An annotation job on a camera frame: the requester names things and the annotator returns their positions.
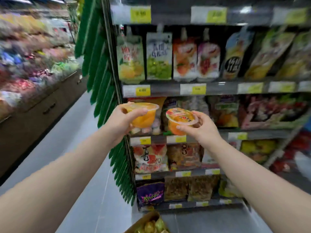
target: green grape pouch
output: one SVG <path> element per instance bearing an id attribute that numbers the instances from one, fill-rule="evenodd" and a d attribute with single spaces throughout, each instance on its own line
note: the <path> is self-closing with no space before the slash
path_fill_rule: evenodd
<path id="1" fill-rule="evenodd" d="M 147 33 L 147 79 L 171 80 L 172 33 Z"/>

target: hand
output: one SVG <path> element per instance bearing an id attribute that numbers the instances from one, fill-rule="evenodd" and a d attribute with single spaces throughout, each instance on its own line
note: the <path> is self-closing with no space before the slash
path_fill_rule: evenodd
<path id="1" fill-rule="evenodd" d="M 122 138 L 133 129 L 132 121 L 143 116 L 148 112 L 146 108 L 135 109 L 131 112 L 123 107 L 124 104 L 118 105 L 111 113 L 103 128 L 108 129 L 109 136 L 112 138 L 112 147 L 115 147 L 122 141 Z"/>
<path id="2" fill-rule="evenodd" d="M 198 111 L 192 111 L 192 113 L 198 117 L 199 123 L 193 125 L 194 127 L 180 125 L 177 126 L 177 129 L 194 137 L 204 148 L 210 148 L 213 144 L 222 140 L 216 125 L 210 117 Z"/>

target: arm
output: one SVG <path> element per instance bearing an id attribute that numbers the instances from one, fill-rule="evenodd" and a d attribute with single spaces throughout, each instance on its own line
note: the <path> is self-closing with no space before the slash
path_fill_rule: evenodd
<path id="1" fill-rule="evenodd" d="M 199 128 L 179 129 L 207 148 L 228 178 L 275 233 L 310 232 L 311 195 L 280 178 L 224 141 L 204 113 Z"/>
<path id="2" fill-rule="evenodd" d="M 55 232 L 111 148 L 145 114 L 124 114 L 119 105 L 107 123 L 76 150 L 51 162 L 0 196 L 1 233 Z"/>

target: gray floor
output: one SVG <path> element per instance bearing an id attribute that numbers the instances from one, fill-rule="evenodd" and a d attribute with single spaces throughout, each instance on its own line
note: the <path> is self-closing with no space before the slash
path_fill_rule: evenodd
<path id="1" fill-rule="evenodd" d="M 18 169 L 0 187 L 0 195 L 16 183 L 37 171 L 76 145 L 97 129 L 90 94 L 85 93 L 51 132 L 31 152 Z M 122 233 L 142 214 L 137 207 L 127 205 L 119 193 L 114 174 L 106 159 L 80 195 L 57 233 Z M 163 213 L 172 233 L 271 233 L 253 211 L 222 209 Z"/>

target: forearm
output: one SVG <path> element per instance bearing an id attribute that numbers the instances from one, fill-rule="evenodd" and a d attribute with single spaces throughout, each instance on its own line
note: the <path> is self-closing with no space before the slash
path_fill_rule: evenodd
<path id="1" fill-rule="evenodd" d="M 6 232 L 55 232 L 110 151 L 104 126 L 74 152 L 33 173 L 0 197 L 0 228 Z"/>
<path id="2" fill-rule="evenodd" d="M 228 178 L 275 233 L 309 232 L 311 196 L 268 171 L 224 140 L 209 150 Z"/>

